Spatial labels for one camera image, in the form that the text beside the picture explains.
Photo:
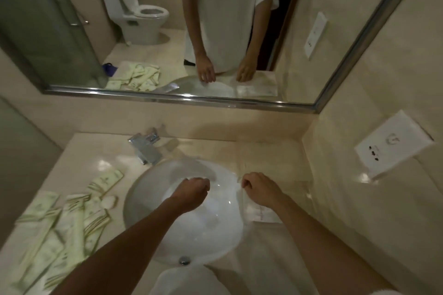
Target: mirror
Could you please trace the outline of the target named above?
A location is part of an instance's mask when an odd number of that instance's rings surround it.
[[[2,0],[0,32],[48,87],[313,105],[380,2]]]

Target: toilet tank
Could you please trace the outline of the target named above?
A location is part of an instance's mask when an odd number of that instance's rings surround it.
[[[104,0],[108,15],[112,20],[118,20],[123,18],[123,7],[120,0]]]

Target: forearm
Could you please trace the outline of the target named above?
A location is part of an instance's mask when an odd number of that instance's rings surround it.
[[[185,15],[186,27],[194,48],[194,54],[206,55],[203,46],[202,30],[200,29],[200,16],[198,14],[198,0],[183,0],[183,13]]]
[[[52,294],[131,294],[164,235],[180,215],[175,204],[171,198],[166,199],[149,216],[78,266]]]
[[[268,30],[271,17],[272,0],[263,0],[255,7],[254,25],[252,28],[251,42],[247,54],[258,57],[263,44],[264,36]]]
[[[293,237],[320,295],[368,295],[395,289],[290,197],[284,195],[274,209]]]

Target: person's right arm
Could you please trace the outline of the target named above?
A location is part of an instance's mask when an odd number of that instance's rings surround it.
[[[186,27],[192,42],[192,47],[194,48],[195,66],[198,77],[202,82],[215,82],[215,70],[203,46],[200,16],[198,14],[198,0],[183,0],[183,13],[185,15]]]
[[[246,174],[242,187],[257,204],[274,210],[287,227],[320,295],[369,295],[395,290],[357,253],[307,214],[263,173]]]

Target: black shorts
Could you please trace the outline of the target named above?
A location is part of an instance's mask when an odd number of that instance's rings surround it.
[[[185,60],[185,61],[183,62],[183,64],[184,64],[185,66],[192,66],[192,67],[195,67],[195,63],[189,62],[188,60]]]

